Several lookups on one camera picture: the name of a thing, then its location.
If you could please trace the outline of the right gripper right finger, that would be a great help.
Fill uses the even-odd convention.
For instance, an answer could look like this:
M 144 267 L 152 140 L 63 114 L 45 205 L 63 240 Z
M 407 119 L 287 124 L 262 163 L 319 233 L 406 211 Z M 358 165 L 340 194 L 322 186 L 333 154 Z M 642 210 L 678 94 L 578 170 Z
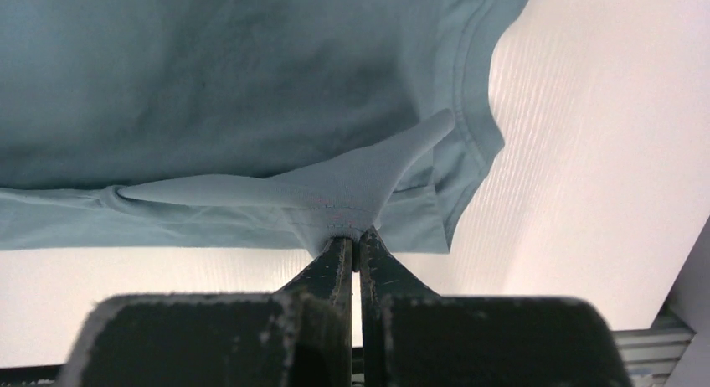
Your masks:
M 628 386 L 598 312 L 571 297 L 446 297 L 376 230 L 358 242 L 367 386 Z

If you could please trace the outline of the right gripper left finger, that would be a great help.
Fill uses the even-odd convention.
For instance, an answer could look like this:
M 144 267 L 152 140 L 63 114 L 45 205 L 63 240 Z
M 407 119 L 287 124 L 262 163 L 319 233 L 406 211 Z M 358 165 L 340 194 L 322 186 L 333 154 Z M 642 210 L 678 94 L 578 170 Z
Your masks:
M 336 238 L 276 292 L 110 297 L 59 386 L 348 386 L 352 242 Z

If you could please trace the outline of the grey-blue t shirt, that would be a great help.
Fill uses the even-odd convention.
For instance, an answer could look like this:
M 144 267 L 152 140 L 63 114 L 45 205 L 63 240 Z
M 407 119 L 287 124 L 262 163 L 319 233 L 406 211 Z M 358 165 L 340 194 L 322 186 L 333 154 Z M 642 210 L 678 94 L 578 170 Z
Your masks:
M 1 247 L 447 253 L 528 0 L 1 0 Z

